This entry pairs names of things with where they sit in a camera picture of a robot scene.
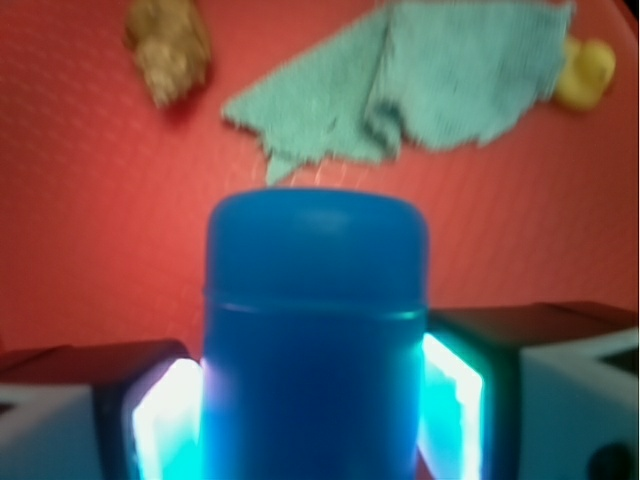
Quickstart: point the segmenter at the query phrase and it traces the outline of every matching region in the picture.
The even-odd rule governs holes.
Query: cyan light
[[[420,450],[436,479],[479,480],[483,379],[433,335],[425,334],[422,347]]]
[[[200,365],[176,360],[133,410],[141,479],[200,478],[201,403]]]

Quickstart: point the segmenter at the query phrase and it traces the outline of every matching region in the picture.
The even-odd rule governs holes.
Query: red surface
[[[205,224],[262,188],[253,136],[221,103],[374,0],[203,0],[216,73],[158,112],[121,45],[125,0],[0,3],[0,335],[7,348],[173,336],[200,350]],[[638,45],[615,4],[573,33],[618,55],[592,113],[539,105],[494,144],[326,161],[289,182],[392,194],[432,233],[435,306],[638,303]]]

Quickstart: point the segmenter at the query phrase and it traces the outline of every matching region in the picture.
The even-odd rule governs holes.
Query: rubber duck
[[[555,100],[572,110],[594,108],[613,79],[616,56],[600,40],[580,42],[567,35],[564,42],[566,62],[554,91]]]

